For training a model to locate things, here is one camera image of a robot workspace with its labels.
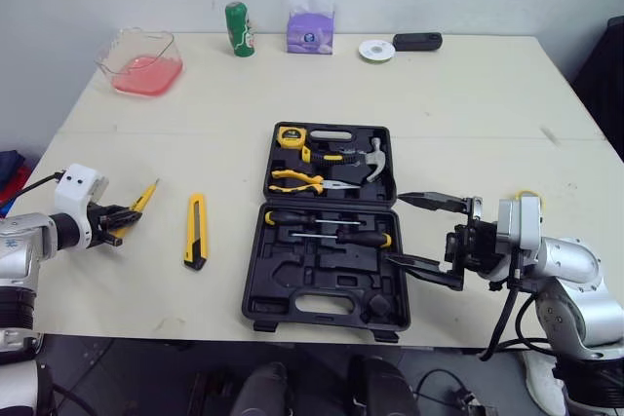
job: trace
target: purple tissue box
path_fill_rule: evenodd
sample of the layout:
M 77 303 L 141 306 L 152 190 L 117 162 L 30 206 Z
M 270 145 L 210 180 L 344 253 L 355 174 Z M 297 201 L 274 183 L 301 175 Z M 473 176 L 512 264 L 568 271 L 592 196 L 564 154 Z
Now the purple tissue box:
M 321 14 L 298 14 L 289 19 L 287 51 L 300 54 L 331 54 L 333 18 Z

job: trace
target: white tape roll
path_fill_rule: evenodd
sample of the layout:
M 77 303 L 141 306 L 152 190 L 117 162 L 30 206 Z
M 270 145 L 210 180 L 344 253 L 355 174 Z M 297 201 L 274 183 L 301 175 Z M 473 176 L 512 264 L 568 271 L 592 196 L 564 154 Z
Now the white tape roll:
M 360 56 L 371 62 L 385 62 L 394 57 L 395 49 L 392 44 L 380 39 L 364 41 L 360 48 Z

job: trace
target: table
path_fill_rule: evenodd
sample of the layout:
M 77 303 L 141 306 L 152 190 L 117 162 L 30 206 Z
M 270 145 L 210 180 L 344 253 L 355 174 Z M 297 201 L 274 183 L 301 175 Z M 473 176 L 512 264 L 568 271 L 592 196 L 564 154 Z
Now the table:
M 254 332 L 241 313 L 262 179 L 278 121 L 390 129 L 399 192 L 498 199 L 532 189 L 545 200 L 543 234 L 574 236 L 603 259 L 624 303 L 624 165 L 565 79 L 530 37 L 445 36 L 436 53 L 368 64 L 357 46 L 387 35 L 337 35 L 333 57 L 284 53 L 283 35 L 258 35 L 234 57 L 225 34 L 175 36 L 185 70 L 163 96 L 118 95 L 97 71 L 34 171 L 71 163 L 110 178 L 103 204 L 158 189 L 123 246 L 60 252 L 41 269 L 35 328 L 64 334 L 203 340 L 370 343 L 365 330 L 280 324 Z M 54 185 L 12 214 L 51 212 Z M 181 266 L 190 193 L 208 199 L 211 255 Z M 461 221 L 398 202 L 404 251 L 442 258 Z M 484 347 L 505 291 L 468 273 L 465 290 L 409 278 L 404 346 Z M 543 336 L 534 314 L 525 333 Z M 503 339 L 514 337 L 508 326 Z

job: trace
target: tool case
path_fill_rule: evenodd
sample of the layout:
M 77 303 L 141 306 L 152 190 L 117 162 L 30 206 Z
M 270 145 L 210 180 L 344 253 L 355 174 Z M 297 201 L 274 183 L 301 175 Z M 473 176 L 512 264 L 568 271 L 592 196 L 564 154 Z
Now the tool case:
M 303 130 L 304 149 L 300 145 L 285 147 L 278 141 L 284 129 L 290 128 Z M 376 180 L 368 182 L 367 177 L 375 166 L 365 162 L 365 154 L 373 151 L 374 138 L 379 138 L 385 166 Z M 311 152 L 311 157 L 302 157 L 306 150 Z M 336 164 L 333 156 L 323 158 L 336 154 L 343 155 L 349 164 Z M 305 185 L 301 180 L 273 177 L 276 170 L 320 175 L 361 188 L 326 189 L 322 193 L 276 192 L 276 188 L 269 187 Z M 274 332 L 280 322 L 286 321 L 351 326 L 370 330 L 375 341 L 397 343 L 396 332 L 410 326 L 406 277 L 401 269 L 382 260 L 382 249 L 338 244 L 336 239 L 293 236 L 293 233 L 332 236 L 337 230 L 380 231 L 392 239 L 383 251 L 402 252 L 399 218 L 390 209 L 397 200 L 390 132 L 383 127 L 276 124 L 264 177 L 264 196 L 266 203 L 258 214 L 242 307 L 243 314 L 253 321 L 253 329 Z M 277 211 L 360 224 L 269 224 L 267 217 Z M 342 314 L 302 310 L 297 304 L 303 296 L 342 298 L 350 306 L 347 311 L 340 311 Z

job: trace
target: yellow-handled pliers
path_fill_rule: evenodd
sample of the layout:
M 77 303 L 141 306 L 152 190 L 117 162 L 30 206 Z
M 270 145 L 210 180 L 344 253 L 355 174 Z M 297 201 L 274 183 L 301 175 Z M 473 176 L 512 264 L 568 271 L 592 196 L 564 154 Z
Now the yellow-handled pliers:
M 269 185 L 269 190 L 282 194 L 291 194 L 293 192 L 305 192 L 306 190 L 322 194 L 325 189 L 359 189 L 359 185 L 347 184 L 340 180 L 324 179 L 320 175 L 307 175 L 296 170 L 273 170 L 271 176 L 274 179 L 291 178 L 305 182 L 304 185 L 298 187 L 280 187 L 277 185 Z

